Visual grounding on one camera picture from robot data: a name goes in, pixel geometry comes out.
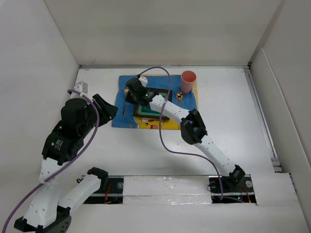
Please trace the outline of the gold fork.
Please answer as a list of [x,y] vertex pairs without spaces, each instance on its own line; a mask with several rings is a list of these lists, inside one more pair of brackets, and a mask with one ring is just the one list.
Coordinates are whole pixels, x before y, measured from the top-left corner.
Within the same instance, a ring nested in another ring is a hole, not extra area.
[[125,93],[125,98],[124,98],[124,106],[123,106],[123,112],[122,112],[123,116],[125,116],[126,103],[131,98],[131,94],[129,93],[129,89],[128,88],[124,89],[124,93]]

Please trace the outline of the green square ceramic plate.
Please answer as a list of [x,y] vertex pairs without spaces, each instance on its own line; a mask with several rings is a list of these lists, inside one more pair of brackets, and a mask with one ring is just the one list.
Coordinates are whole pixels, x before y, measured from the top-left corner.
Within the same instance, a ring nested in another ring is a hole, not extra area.
[[[159,93],[164,98],[166,98],[168,94],[168,89],[148,88],[148,90],[153,91],[155,93]],[[153,111],[147,106],[141,106],[139,104],[136,104],[133,110],[133,116],[140,118],[159,119],[160,112]]]

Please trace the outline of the blue Pikachu placemat cloth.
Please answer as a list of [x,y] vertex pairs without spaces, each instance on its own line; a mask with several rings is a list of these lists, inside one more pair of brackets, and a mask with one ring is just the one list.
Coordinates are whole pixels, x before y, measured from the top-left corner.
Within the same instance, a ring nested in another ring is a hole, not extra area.
[[[126,88],[125,84],[133,77],[133,75],[119,76],[119,91],[117,93],[115,101],[115,106],[118,107],[118,112],[112,121],[112,126],[117,128],[158,129],[159,123],[161,123],[161,128],[163,130],[179,130],[180,127],[178,126],[178,124],[172,120],[169,120],[165,116],[162,117],[162,120],[133,116],[133,110],[135,105],[130,103],[126,103],[125,116],[122,115],[125,98],[124,89]],[[184,109],[192,110],[194,108],[197,108],[197,91],[190,91],[189,93],[184,94],[183,99],[179,104],[176,99],[176,93],[181,91],[181,76],[172,75],[171,78],[173,86],[170,92],[169,101]]]

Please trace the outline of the gold spoon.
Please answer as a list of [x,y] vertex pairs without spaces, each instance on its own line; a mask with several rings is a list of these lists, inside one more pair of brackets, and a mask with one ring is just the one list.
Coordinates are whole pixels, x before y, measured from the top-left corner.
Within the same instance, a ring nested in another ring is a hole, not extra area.
[[180,104],[182,99],[183,99],[183,93],[182,92],[177,92],[176,93],[176,99],[177,99],[178,103]]

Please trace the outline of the pink plastic cup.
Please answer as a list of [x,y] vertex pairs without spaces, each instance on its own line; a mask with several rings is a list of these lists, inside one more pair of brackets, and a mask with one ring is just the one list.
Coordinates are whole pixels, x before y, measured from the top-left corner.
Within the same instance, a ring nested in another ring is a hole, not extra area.
[[186,70],[181,74],[181,92],[189,93],[196,82],[196,74],[191,70]]

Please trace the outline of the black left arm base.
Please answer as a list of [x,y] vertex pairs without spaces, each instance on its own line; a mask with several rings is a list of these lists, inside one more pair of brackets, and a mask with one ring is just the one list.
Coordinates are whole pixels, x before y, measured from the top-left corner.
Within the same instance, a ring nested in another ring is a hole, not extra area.
[[122,204],[124,177],[109,177],[105,190],[98,190],[88,197],[84,204]]

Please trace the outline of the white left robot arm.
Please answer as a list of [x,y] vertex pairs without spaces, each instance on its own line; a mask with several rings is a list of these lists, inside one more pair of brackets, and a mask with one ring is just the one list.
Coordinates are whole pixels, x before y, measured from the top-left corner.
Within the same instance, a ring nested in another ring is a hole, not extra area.
[[[65,233],[72,214],[94,192],[108,188],[108,172],[91,168],[85,178],[60,199],[67,169],[88,148],[98,128],[111,121],[118,108],[96,94],[86,94],[66,101],[61,119],[48,135],[43,150],[39,185],[31,193],[35,196],[26,214],[14,222],[14,228],[26,233]],[[92,135],[84,142],[89,132]]]

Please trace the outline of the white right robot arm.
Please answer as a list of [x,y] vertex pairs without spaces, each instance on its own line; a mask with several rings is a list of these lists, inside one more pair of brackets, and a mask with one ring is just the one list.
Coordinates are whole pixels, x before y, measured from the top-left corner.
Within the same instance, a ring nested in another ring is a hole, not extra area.
[[197,109],[187,110],[166,100],[160,93],[146,87],[146,78],[132,78],[126,82],[126,101],[148,107],[175,121],[182,139],[197,147],[216,166],[222,176],[224,192],[236,192],[245,177],[243,169],[232,162],[213,142]]

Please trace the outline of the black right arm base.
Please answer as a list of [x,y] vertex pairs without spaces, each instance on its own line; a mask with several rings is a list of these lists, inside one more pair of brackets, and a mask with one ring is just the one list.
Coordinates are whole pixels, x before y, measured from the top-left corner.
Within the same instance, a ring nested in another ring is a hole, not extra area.
[[256,204],[255,191],[251,177],[245,176],[240,186],[230,188],[223,183],[223,198],[221,199],[221,187],[217,176],[209,177],[207,191],[211,193],[212,204],[218,203],[254,203]]

